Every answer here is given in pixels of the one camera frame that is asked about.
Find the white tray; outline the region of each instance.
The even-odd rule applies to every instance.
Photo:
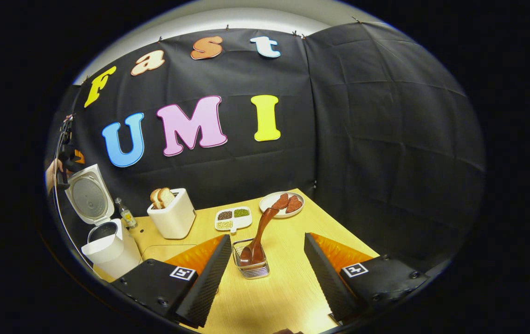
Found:
[[[288,197],[292,197],[296,195],[300,203],[302,203],[303,205],[300,208],[298,208],[296,211],[290,212],[290,213],[286,213],[286,209],[280,210],[279,213],[274,216],[274,218],[288,218],[302,211],[304,207],[304,198],[300,194],[293,193],[293,192],[277,192],[277,193],[269,194],[263,197],[263,199],[261,199],[261,202],[259,202],[259,209],[265,212],[267,208],[271,207],[272,205],[275,204],[276,201],[278,201],[279,197],[282,194],[288,194]]]
[[[248,216],[234,217],[234,211],[238,210],[238,209],[246,209],[246,210],[248,210]],[[220,213],[226,212],[226,211],[231,211],[232,212],[232,218],[218,220],[218,216],[220,215]],[[218,222],[224,222],[226,220],[231,220],[232,221],[232,227],[231,228],[225,228],[225,229],[219,229],[218,228]],[[251,209],[249,209],[247,206],[239,206],[239,207],[231,207],[229,209],[223,209],[223,210],[218,211],[218,213],[216,213],[216,217],[215,217],[213,226],[218,231],[230,231],[230,233],[236,233],[237,229],[248,227],[248,226],[250,226],[250,224],[252,224],[252,212],[251,212]]]

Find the pink letter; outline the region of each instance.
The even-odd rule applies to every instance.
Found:
[[[218,117],[218,104],[222,101],[219,96],[206,96],[200,99],[195,106],[192,118],[189,120],[177,104],[170,104],[157,111],[157,116],[164,124],[166,137],[165,156],[174,156],[182,152],[182,145],[176,140],[176,134],[185,142],[187,148],[195,148],[199,128],[201,129],[202,148],[212,148],[227,142],[227,137],[222,133]]]

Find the wire cup holder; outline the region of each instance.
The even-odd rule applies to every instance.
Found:
[[[246,279],[256,279],[261,278],[269,275],[269,264],[267,264],[267,255],[265,255],[265,250],[263,250],[263,245],[261,245],[261,251],[263,251],[263,256],[265,257],[265,261],[250,264],[248,266],[241,266],[240,265],[240,254],[242,253],[242,250],[244,247],[248,246],[248,244],[252,241],[251,239],[244,239],[239,240],[232,244],[234,248],[234,264],[236,264],[238,270],[242,273],[242,275]]]

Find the glass bottle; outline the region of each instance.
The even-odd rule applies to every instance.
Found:
[[[125,207],[125,204],[123,204],[123,200],[121,197],[117,197],[115,199],[115,204],[118,206],[118,211],[121,214],[121,217],[127,222],[127,225],[129,225],[130,228],[137,227],[137,220],[135,220],[135,217],[133,217],[133,214],[129,211],[128,207]]]

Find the brown spatula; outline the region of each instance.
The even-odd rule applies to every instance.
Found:
[[[271,219],[278,214],[278,209],[272,209],[267,208],[265,212],[263,212],[263,215],[261,216],[261,219],[259,220],[259,226],[257,228],[257,235],[255,238],[251,241],[250,244],[248,244],[242,252],[240,253],[240,265],[241,266],[248,266],[250,264],[255,264],[259,262],[263,262],[265,260],[265,256],[263,256],[263,252],[261,251],[261,235],[263,235],[263,230],[265,230],[265,227],[267,224],[271,221]]]

